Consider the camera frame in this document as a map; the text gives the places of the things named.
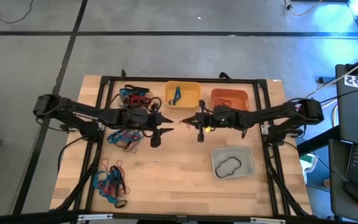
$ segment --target white label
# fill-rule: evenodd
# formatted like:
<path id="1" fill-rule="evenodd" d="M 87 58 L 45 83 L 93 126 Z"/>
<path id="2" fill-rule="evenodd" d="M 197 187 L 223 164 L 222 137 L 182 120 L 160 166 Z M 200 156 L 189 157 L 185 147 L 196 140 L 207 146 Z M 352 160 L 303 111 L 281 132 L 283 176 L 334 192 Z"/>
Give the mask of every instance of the white label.
<path id="1" fill-rule="evenodd" d="M 345 75 L 345 85 L 358 88 L 358 77 L 353 75 Z"/>

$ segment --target plastic container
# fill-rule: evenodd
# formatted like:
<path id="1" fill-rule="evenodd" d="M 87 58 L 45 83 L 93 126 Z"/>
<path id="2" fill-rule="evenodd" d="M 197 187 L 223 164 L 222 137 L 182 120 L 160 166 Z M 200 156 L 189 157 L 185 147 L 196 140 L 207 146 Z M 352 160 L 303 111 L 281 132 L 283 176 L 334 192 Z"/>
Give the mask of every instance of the plastic container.
<path id="1" fill-rule="evenodd" d="M 237 110 L 248 110 L 248 94 L 244 90 L 213 89 L 211 92 L 211 106 L 225 104 Z"/>
<path id="2" fill-rule="evenodd" d="M 175 105 L 169 105 L 169 101 L 173 100 L 177 87 L 180 88 L 181 98 Z M 169 81 L 164 85 L 164 103 L 169 108 L 176 109 L 197 109 L 201 99 L 201 85 L 196 82 L 176 82 Z"/>
<path id="3" fill-rule="evenodd" d="M 248 146 L 214 149 L 212 150 L 211 157 L 212 169 L 216 178 L 245 177 L 256 174 L 254 156 L 252 155 L 251 148 Z"/>

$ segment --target orange bin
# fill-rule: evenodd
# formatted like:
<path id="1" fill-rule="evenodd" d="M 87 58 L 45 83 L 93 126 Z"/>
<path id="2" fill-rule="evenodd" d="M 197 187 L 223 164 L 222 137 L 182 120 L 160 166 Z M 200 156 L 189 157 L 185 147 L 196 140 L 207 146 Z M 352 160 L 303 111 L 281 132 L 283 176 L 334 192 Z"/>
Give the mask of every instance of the orange bin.
<path id="1" fill-rule="evenodd" d="M 226 105 L 237 110 L 248 110 L 248 94 L 244 90 L 213 89 L 211 107 Z"/>
<path id="2" fill-rule="evenodd" d="M 177 87 L 180 88 L 181 98 L 175 105 L 169 105 L 169 101 L 175 97 Z M 196 82 L 169 81 L 164 85 L 164 103 L 170 108 L 196 109 L 201 99 L 201 85 Z"/>

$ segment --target yellow bin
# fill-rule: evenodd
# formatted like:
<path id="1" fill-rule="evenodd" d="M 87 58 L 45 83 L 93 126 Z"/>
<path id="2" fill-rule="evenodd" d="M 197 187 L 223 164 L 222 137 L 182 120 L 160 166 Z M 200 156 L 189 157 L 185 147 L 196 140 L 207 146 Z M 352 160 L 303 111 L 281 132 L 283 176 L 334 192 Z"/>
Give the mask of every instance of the yellow bin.
<path id="1" fill-rule="evenodd" d="M 177 87 L 180 88 L 181 98 L 175 105 L 169 105 L 169 101 L 175 97 Z M 201 85 L 196 82 L 169 81 L 164 85 L 164 103 L 170 108 L 196 109 L 201 99 Z"/>

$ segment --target gray bin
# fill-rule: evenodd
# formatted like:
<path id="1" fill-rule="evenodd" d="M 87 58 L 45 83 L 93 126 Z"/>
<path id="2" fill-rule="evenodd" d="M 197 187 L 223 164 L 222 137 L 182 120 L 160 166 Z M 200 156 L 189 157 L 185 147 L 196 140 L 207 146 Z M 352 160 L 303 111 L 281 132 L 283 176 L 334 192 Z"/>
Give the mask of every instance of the gray bin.
<path id="1" fill-rule="evenodd" d="M 212 150 L 212 169 L 216 178 L 245 177 L 256 173 L 256 166 L 251 148 L 248 146 L 225 147 Z"/>

